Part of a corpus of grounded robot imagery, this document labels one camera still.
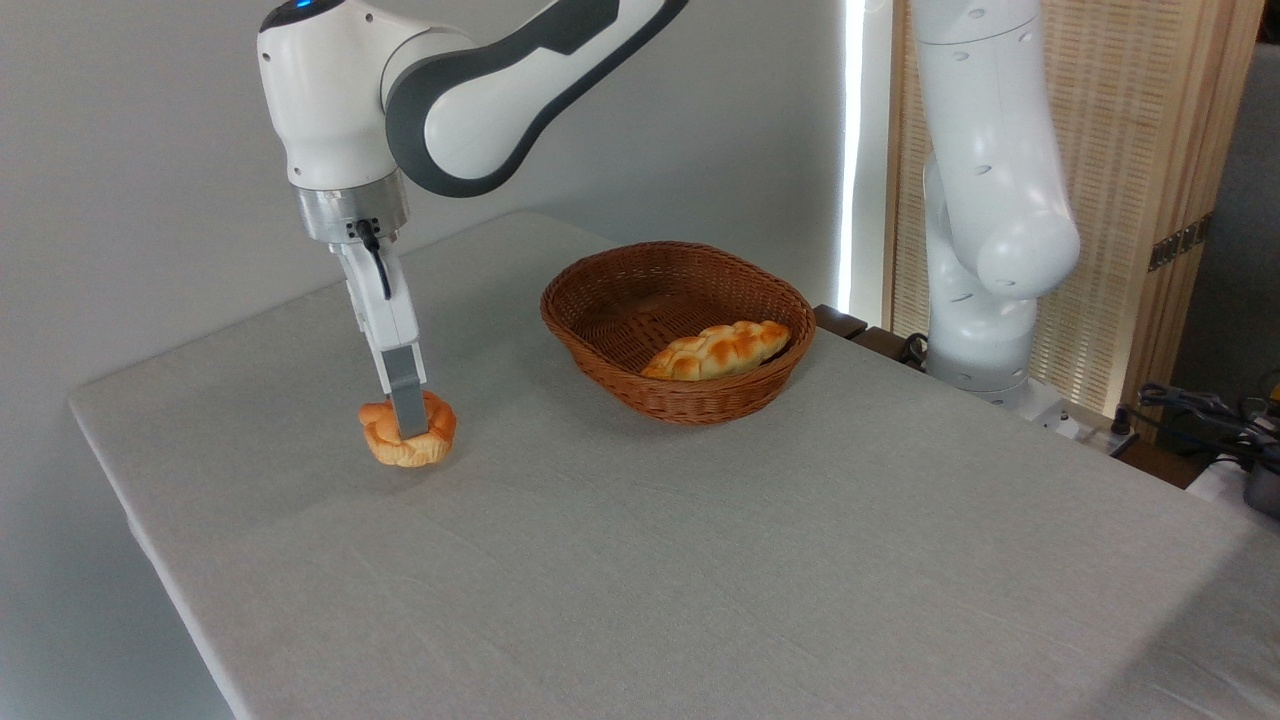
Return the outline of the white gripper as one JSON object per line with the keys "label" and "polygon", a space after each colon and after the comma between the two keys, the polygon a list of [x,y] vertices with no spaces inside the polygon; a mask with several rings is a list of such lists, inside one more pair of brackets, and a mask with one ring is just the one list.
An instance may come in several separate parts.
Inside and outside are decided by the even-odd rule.
{"label": "white gripper", "polygon": [[401,260],[388,240],[372,252],[361,243],[337,243],[360,329],[372,348],[378,377],[390,400],[399,437],[429,432],[422,398],[426,373],[419,347],[419,322]]}

